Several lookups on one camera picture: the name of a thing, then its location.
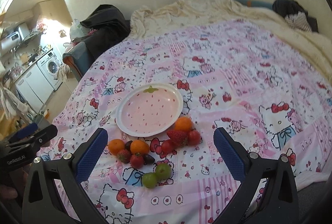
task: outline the metal screw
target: metal screw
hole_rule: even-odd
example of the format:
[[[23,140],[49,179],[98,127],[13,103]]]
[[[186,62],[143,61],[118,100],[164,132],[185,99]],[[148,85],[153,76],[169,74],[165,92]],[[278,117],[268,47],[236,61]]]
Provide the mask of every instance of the metal screw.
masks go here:
[[[64,159],[70,159],[71,156],[72,156],[71,153],[67,153],[67,154],[64,154],[64,155],[63,155],[63,158],[64,158]]]
[[[258,154],[256,152],[250,152],[249,153],[249,156],[252,158],[252,159],[257,159],[258,158]]]
[[[39,163],[40,162],[40,157],[36,157],[35,159],[34,159],[34,163]]]
[[[282,160],[283,162],[288,162],[288,158],[287,158],[286,156],[282,156],[282,157],[281,157],[281,160]]]

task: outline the white cabinet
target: white cabinet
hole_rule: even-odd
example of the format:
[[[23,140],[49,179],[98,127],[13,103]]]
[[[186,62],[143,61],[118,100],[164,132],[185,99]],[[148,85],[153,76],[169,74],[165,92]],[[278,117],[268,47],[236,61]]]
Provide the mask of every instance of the white cabinet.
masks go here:
[[[20,12],[18,14],[19,18],[20,18],[20,21],[26,21],[32,17],[34,17],[34,13],[32,12],[32,10],[27,10],[27,11],[24,11],[24,12]]]
[[[46,80],[37,64],[34,64],[25,74],[24,77],[28,82],[31,89],[41,100],[42,103],[46,103],[47,99],[53,92],[53,87]]]
[[[30,104],[30,106],[34,109],[34,111],[39,112],[43,106],[43,103],[40,101],[40,99],[31,89],[28,82],[24,78],[19,78],[19,80],[15,84],[16,84],[16,89]]]
[[[6,22],[10,23],[10,24],[17,24],[20,22],[20,17],[19,15],[13,15],[11,17],[6,17]]]
[[[36,64],[28,69],[15,84],[35,112],[39,112],[53,92],[53,87]]]
[[[57,10],[54,7],[53,0],[42,1],[38,3],[40,13],[47,19],[57,20]]]

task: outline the pink bedsheet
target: pink bedsheet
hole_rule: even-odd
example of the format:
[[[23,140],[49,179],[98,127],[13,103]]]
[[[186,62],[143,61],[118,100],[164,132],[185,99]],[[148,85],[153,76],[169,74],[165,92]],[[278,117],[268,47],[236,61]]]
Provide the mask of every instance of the pink bedsheet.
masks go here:
[[[128,92],[152,82],[180,89],[183,114],[203,142],[173,154],[151,153],[156,164],[173,169],[155,189],[141,187],[140,179],[156,164],[135,170],[106,148],[82,185],[110,223],[211,223],[239,186],[214,146],[217,127],[262,157],[286,154],[294,176],[320,172],[331,151],[330,85],[289,45],[238,19],[128,40],[106,51],[54,120],[59,134],[41,151],[43,158],[73,152],[98,127],[108,131],[109,140],[134,139],[118,129],[115,109]],[[158,146],[165,139],[162,133],[145,140]],[[74,216],[61,184],[59,192]]]

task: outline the orange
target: orange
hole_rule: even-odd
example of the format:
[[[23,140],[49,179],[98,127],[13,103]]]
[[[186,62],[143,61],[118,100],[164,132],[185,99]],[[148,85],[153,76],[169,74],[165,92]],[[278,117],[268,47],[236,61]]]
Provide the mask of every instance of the orange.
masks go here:
[[[174,130],[189,132],[192,129],[193,129],[193,123],[189,117],[182,116],[175,121]]]
[[[150,152],[150,147],[149,145],[141,140],[135,140],[132,142],[130,145],[130,151],[134,155],[136,153],[140,154],[149,154]]]
[[[124,148],[125,148],[125,143],[121,139],[114,139],[108,143],[108,149],[110,153],[114,156],[116,156],[118,152],[120,150],[123,150]]]

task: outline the pink plate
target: pink plate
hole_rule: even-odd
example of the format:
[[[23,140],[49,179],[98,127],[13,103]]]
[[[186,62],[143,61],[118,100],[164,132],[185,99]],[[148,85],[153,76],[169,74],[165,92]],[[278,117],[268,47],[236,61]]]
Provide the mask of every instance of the pink plate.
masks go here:
[[[130,92],[117,107],[119,128],[135,137],[167,130],[180,116],[183,98],[170,84],[147,84]]]

